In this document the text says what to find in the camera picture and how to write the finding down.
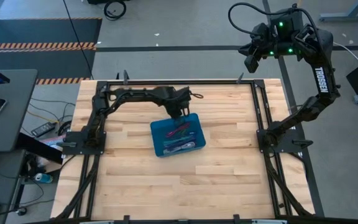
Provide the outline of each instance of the mounting plate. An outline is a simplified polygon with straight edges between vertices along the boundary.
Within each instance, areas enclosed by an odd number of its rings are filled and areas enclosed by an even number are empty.
[[[298,133],[295,129],[289,129],[285,132],[284,137],[280,140],[277,146],[269,146],[264,141],[264,136],[266,135],[266,130],[260,129],[257,130],[256,135],[258,138],[260,152],[268,150],[268,152],[301,152],[302,147],[300,145],[294,144],[294,139],[299,139]]]
[[[100,137],[99,146],[96,148],[84,145],[84,141],[79,131],[67,132],[66,138],[63,140],[65,144],[72,144],[73,147],[63,147],[64,155],[101,155],[104,153],[104,143],[106,142],[106,133]]]

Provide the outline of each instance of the black floor mat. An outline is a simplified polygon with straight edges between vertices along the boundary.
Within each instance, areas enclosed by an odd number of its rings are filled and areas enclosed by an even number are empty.
[[[90,66],[94,50],[84,50]],[[0,53],[0,69],[37,69],[38,79],[90,78],[90,72],[80,50]]]
[[[101,19],[75,18],[73,23],[92,68]],[[68,19],[0,19],[0,69],[27,68],[39,71],[38,84],[76,83],[91,76]]]

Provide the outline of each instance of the office chair wheel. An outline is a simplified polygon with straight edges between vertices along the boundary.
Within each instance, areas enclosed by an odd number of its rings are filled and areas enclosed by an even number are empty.
[[[16,211],[16,213],[17,213],[18,216],[23,216],[23,215],[25,215],[27,213],[27,208],[21,207]]]

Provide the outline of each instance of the metal bracket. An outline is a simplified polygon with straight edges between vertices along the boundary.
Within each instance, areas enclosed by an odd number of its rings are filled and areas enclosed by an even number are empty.
[[[256,131],[258,138],[260,152],[268,151],[270,153],[277,152],[301,152],[302,149],[311,145],[313,142],[299,139],[298,132],[295,129],[289,129],[286,131],[284,137],[280,140],[277,146],[269,146],[265,141],[264,137],[267,133],[267,130],[260,129]]]
[[[122,224],[129,224],[129,219],[130,219],[129,215],[124,215],[124,219],[122,221]]]
[[[106,142],[106,132],[100,137],[100,144],[97,148],[87,147],[84,144],[82,133],[70,131],[63,139],[63,143],[58,145],[63,147],[64,155],[101,155],[104,153],[104,143]]]
[[[117,73],[116,80],[119,80],[119,73]],[[128,85],[129,75],[127,70],[124,70],[124,82],[123,85]]]
[[[255,85],[265,88],[265,81],[264,80],[254,80]]]
[[[242,77],[244,76],[244,72],[241,73],[240,77],[237,79],[236,83],[241,84]]]
[[[241,223],[239,214],[234,214],[233,219],[234,219],[234,224],[240,224]]]

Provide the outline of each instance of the pink object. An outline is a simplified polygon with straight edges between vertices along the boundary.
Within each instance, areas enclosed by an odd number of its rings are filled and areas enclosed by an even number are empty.
[[[172,137],[178,131],[182,131],[184,129],[187,129],[188,127],[190,127],[190,122],[186,122],[185,124],[179,126],[179,128],[176,128],[175,130],[170,131],[165,137],[167,137],[167,138]]]

